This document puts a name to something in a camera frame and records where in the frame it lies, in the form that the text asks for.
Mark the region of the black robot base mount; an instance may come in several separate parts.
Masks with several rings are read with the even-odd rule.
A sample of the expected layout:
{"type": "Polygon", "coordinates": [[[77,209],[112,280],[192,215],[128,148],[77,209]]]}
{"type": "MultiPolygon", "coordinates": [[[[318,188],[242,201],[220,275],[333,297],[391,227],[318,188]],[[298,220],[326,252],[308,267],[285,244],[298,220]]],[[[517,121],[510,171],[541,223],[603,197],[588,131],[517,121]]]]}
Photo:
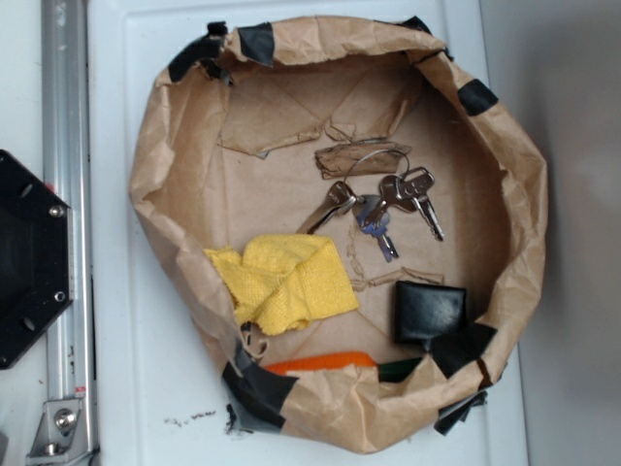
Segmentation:
{"type": "Polygon", "coordinates": [[[12,368],[72,303],[71,209],[1,151],[1,368],[12,368]]]}

